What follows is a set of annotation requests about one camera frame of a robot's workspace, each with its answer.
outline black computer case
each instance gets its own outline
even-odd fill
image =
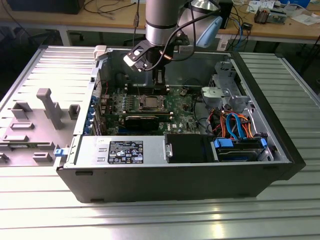
[[[78,14],[85,0],[7,0],[13,11]]]

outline gray plastic part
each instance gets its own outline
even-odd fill
[[[61,109],[58,104],[56,104],[58,108],[55,107],[50,95],[50,88],[39,88],[38,92],[36,93],[36,97],[42,101],[46,113],[49,116],[54,128],[56,130],[60,130],[63,127],[63,124],[60,120]]]
[[[29,104],[26,101],[18,101],[17,104],[20,106],[20,108],[24,112],[32,112],[31,107],[29,106]]]
[[[54,142],[48,142],[48,144],[38,144],[37,147],[40,150],[54,150],[56,148],[56,145]]]
[[[33,154],[33,160],[38,162],[52,162],[52,157],[48,152],[35,152]]]
[[[9,147],[9,145],[4,144],[4,145],[0,145],[0,151],[12,151],[13,149],[11,147]]]
[[[54,104],[54,108],[56,109],[56,114],[58,114],[58,116],[61,118],[62,117],[62,110],[60,108],[59,103],[58,102],[54,102],[53,104]],[[46,117],[48,119],[50,119],[50,116],[48,115],[46,110],[44,110],[44,113],[45,113]]]
[[[43,109],[33,109],[31,112],[25,113],[28,117],[28,121],[24,121],[23,124],[32,123],[34,125],[33,129],[12,129],[11,127],[7,127],[3,136],[21,136],[27,135],[29,138],[28,143],[51,143],[53,142],[55,145],[59,145],[61,147],[70,145],[73,132],[75,129],[76,121],[71,120],[68,109],[62,109],[61,121],[63,122],[63,130],[56,130],[51,122],[45,115]],[[22,122],[18,122],[17,119],[13,119],[11,124],[18,123],[22,124]],[[9,142],[6,142],[3,145],[0,145],[0,152],[5,153],[10,161],[8,163],[1,163],[0,166],[50,166],[51,162],[35,162],[33,160],[34,152],[49,152],[52,159],[55,160],[54,150],[41,150],[39,147],[10,147]]]
[[[14,122],[10,125],[12,130],[32,130],[35,125],[32,122]]]
[[[28,119],[26,112],[32,112],[27,102],[16,102],[11,112],[19,122],[23,122]]]
[[[4,142],[28,142],[27,135],[6,135],[3,139]]]
[[[1,163],[7,163],[9,160],[8,156],[5,155],[3,152],[0,152],[0,162]]]
[[[77,105],[77,104],[70,105],[68,112],[71,120],[77,120],[80,112],[80,105]]]
[[[11,112],[19,122],[28,120],[27,115],[22,109],[12,109]]]

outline paper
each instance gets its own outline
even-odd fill
[[[320,4],[320,1],[319,0],[311,0],[310,3],[312,3],[312,4]]]
[[[248,7],[246,9],[247,12],[250,13],[256,13],[259,9],[259,7],[265,8],[265,9],[273,9],[275,5],[274,0],[270,1],[250,1],[248,4]]]
[[[320,23],[320,19],[315,18],[313,16],[308,16],[308,15],[305,15],[305,14],[301,14],[299,16],[294,16],[294,17],[292,17],[292,19],[297,21],[297,22],[299,22],[299,23],[308,25],[308,26],[311,25],[311,24]]]

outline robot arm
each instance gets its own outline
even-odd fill
[[[174,61],[174,47],[189,45],[193,31],[194,46],[208,47],[222,22],[215,16],[219,11],[214,0],[146,0],[146,40],[134,46],[124,61],[139,72],[152,70],[154,83],[164,85],[165,65]]]

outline motherboard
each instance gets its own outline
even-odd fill
[[[164,134],[199,134],[195,120],[194,94],[181,87],[166,95],[129,94],[123,88],[109,89],[102,97],[105,135],[163,136]]]

